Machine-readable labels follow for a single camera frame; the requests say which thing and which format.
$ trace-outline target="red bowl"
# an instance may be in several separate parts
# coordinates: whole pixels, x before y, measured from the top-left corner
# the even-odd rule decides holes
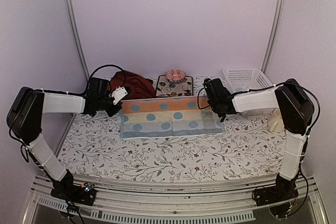
[[[183,81],[185,74],[182,70],[172,69],[169,70],[165,76],[167,81],[177,84]]]

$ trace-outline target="orange stripe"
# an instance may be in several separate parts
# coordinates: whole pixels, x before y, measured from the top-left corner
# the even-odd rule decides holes
[[[190,102],[194,102],[196,106],[193,108],[189,108],[188,103]],[[166,99],[153,99],[153,100],[146,99],[146,100],[137,100],[137,101],[123,101],[122,111],[124,114],[165,111],[160,108],[160,105],[163,105],[163,104],[168,105],[168,108],[166,109],[167,111],[198,110],[197,97],[184,97],[180,99],[166,98]],[[201,107],[208,105],[207,98],[200,97],[199,105]],[[140,109],[138,111],[134,111],[133,106],[139,106]]]

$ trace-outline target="cup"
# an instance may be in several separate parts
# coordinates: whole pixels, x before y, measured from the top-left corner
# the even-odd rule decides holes
[[[268,120],[269,131],[283,132],[285,130],[285,126],[283,124],[280,110],[275,109],[271,118]]]

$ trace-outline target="red cloth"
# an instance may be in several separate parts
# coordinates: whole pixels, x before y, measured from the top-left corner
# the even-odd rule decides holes
[[[142,76],[132,73],[126,72],[126,83],[125,87],[130,87],[132,92],[123,100],[133,100],[133,99],[148,99],[155,98],[155,89],[153,88],[153,81],[150,79],[143,78]],[[124,74],[123,72],[117,72],[115,76],[111,79],[111,86],[114,90],[116,87],[122,86],[124,82]]]

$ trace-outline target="laundry basket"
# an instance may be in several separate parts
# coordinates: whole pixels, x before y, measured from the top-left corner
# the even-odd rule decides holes
[[[261,89],[272,86],[268,78],[258,69],[225,70],[223,74],[230,93],[248,89]],[[271,113],[274,109],[249,110],[241,115],[257,115]]]

